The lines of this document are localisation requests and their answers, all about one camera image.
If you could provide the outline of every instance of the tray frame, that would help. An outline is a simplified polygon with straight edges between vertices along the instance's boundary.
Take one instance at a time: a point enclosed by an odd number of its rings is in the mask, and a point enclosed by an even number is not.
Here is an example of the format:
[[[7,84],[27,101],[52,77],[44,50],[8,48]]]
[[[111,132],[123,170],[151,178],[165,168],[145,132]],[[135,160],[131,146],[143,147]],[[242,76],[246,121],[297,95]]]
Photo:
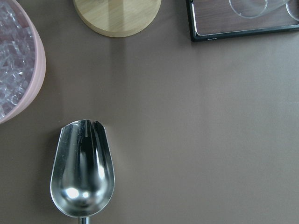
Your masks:
[[[201,35],[196,30],[195,11],[194,11],[193,2],[194,2],[194,0],[186,0],[190,38],[191,38],[191,41],[193,41],[193,42],[211,41],[211,40],[217,40],[217,39],[223,39],[223,38],[229,38],[229,37],[239,37],[239,36],[266,34],[266,33],[294,31],[294,30],[299,29],[299,24],[296,24],[296,25],[286,25],[286,26],[277,26],[277,27],[270,27],[270,28],[249,29],[249,30],[240,30],[240,31]]]

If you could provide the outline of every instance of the pink bowl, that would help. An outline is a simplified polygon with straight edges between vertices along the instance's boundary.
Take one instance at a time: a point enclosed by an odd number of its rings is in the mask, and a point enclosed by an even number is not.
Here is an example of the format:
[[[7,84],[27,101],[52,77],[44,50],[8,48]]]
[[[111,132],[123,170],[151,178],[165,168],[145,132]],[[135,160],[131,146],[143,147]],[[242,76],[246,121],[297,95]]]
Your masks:
[[[25,24],[27,27],[29,26],[34,39],[35,46],[35,65],[34,71],[32,74],[31,81],[29,83],[28,88],[26,89],[23,97],[20,99],[19,103],[2,119],[0,119],[0,124],[8,121],[13,118],[17,114],[21,113],[26,107],[31,104],[34,98],[37,96],[40,88],[42,87],[43,80],[46,73],[46,55],[43,48],[43,43],[38,35],[38,32],[31,22],[30,18],[24,11],[24,9],[20,6],[20,4],[16,0],[8,1],[11,8],[14,10],[17,15],[18,21],[20,24]]]

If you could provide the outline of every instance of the wooden coaster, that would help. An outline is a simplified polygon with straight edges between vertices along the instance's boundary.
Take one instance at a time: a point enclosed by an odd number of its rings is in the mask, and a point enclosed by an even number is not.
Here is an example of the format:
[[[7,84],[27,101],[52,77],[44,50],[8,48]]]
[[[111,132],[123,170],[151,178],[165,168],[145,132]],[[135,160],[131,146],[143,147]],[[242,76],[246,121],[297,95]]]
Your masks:
[[[161,0],[74,0],[74,5],[89,28],[105,36],[125,37],[154,20]]]

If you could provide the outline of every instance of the scoop handle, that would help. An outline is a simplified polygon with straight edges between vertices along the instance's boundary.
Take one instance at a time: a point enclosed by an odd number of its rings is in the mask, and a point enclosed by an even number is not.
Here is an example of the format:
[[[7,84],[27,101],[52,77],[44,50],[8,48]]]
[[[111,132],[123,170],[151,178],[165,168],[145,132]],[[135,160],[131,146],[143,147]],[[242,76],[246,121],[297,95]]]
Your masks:
[[[79,218],[79,224],[90,224],[90,218],[89,217],[85,217],[85,218]]]

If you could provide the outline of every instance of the ice scoop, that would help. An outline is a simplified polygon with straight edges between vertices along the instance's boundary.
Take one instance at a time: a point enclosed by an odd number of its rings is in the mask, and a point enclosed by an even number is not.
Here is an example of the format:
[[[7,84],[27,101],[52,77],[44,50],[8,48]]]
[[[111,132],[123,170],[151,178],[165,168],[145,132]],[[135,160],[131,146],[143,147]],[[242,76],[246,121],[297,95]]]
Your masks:
[[[103,125],[78,120],[61,129],[50,192],[56,207],[79,224],[101,211],[114,190],[114,168]]]

